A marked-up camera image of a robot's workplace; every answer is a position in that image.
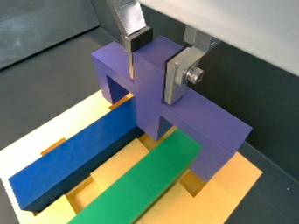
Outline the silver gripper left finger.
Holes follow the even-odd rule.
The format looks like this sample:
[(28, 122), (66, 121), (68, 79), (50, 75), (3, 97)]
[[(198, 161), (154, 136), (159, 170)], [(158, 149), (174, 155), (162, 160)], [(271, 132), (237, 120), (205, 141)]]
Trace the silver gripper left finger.
[(130, 76), (135, 78), (134, 52), (154, 40), (154, 29), (146, 24), (142, 5), (135, 0), (107, 0), (116, 25), (122, 31), (128, 54)]

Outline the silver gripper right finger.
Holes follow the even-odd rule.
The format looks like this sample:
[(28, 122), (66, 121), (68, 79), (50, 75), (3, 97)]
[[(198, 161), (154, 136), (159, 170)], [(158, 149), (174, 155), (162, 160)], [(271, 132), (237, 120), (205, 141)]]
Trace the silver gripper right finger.
[(221, 43), (210, 34), (186, 26), (185, 41), (191, 45), (182, 49), (166, 63), (163, 99), (173, 105), (186, 93), (187, 83), (198, 84), (205, 71), (199, 68), (202, 57)]

